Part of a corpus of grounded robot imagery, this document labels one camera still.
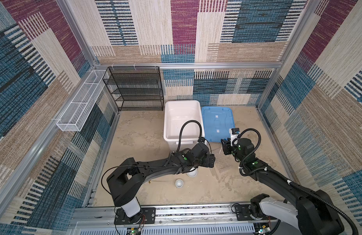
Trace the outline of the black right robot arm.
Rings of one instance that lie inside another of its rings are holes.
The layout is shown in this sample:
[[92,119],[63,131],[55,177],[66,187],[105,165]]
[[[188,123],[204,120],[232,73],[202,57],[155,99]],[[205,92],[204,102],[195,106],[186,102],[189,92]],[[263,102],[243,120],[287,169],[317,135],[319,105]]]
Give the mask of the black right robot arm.
[[338,235],[344,231],[344,218],[357,235],[358,229],[352,219],[337,208],[328,194],[317,192],[296,184],[255,157],[258,146],[242,138],[242,133],[233,133],[227,140],[222,139],[225,155],[233,155],[239,162],[240,174],[267,185],[283,196],[297,209],[297,224],[304,235]]

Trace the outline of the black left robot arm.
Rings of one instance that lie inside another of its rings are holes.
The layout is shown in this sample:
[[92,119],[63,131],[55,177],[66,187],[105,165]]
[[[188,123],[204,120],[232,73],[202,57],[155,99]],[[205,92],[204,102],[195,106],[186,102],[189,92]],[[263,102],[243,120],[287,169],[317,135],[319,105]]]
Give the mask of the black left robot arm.
[[114,206],[120,207],[129,220],[137,222],[143,217],[136,194],[145,182],[165,175],[191,173],[199,167],[214,167],[215,156],[210,151],[210,145],[205,144],[202,125],[198,121],[189,120],[183,124],[179,142],[182,140],[183,130],[190,123],[199,128],[194,147],[181,150],[181,144],[178,144],[177,149],[171,151],[167,158],[155,161],[137,162],[134,158],[128,158],[121,165],[113,167],[109,176],[102,176],[102,179],[106,179],[106,191],[111,195]]

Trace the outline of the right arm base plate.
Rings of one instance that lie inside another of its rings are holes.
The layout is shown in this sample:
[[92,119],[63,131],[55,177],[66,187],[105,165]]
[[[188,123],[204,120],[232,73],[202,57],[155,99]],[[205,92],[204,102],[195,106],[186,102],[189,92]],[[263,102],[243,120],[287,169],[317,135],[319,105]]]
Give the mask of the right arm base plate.
[[278,219],[273,216],[268,217],[266,215],[252,215],[250,211],[250,204],[234,203],[231,206],[231,211],[236,216],[238,221],[278,221]]

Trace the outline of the white plastic storage bin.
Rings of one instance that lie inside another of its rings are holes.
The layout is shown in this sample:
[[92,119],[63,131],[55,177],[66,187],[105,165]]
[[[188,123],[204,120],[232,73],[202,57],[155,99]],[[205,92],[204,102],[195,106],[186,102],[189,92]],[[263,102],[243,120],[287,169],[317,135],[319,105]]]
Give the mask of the white plastic storage bin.
[[198,124],[192,122],[182,129],[182,126],[190,120],[196,120],[203,126],[199,101],[179,100],[168,101],[165,104],[163,138],[171,151],[176,151],[178,145],[181,145],[180,150],[182,150],[192,149],[197,144],[200,133]]

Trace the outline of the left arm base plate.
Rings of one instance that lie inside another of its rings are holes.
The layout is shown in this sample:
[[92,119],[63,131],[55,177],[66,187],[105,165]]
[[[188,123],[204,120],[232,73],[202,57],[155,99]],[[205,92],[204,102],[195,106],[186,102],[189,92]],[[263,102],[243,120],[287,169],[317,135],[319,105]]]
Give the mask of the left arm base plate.
[[154,224],[156,216],[155,207],[145,207],[133,215],[128,217],[123,209],[117,209],[114,219],[114,225],[130,225],[130,224]]

